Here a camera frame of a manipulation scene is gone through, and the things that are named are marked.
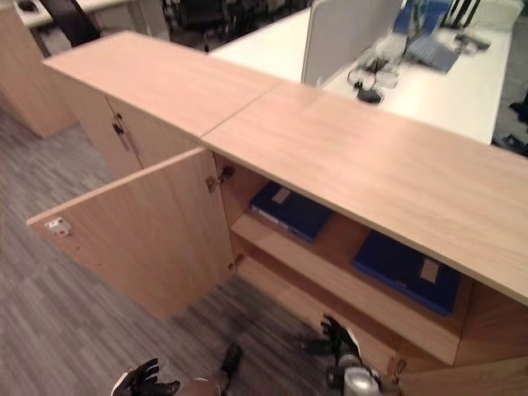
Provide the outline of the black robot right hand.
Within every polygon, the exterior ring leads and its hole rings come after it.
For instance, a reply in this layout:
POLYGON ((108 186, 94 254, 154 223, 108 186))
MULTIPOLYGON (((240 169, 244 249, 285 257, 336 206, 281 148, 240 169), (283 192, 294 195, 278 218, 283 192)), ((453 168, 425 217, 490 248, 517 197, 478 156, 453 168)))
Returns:
POLYGON ((361 360, 361 350, 353 332, 334 317, 324 314, 320 323, 323 338, 301 342, 301 349, 314 356, 333 356, 338 363, 344 356, 361 360))

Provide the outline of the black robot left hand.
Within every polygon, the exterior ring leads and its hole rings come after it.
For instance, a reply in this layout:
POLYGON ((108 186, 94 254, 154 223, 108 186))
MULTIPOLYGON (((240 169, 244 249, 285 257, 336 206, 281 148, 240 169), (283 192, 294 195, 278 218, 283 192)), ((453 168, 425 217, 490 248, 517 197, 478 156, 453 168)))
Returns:
POLYGON ((176 395, 182 383, 178 380, 169 383, 158 381, 158 358, 125 372, 114 384, 112 396, 171 396, 176 395))

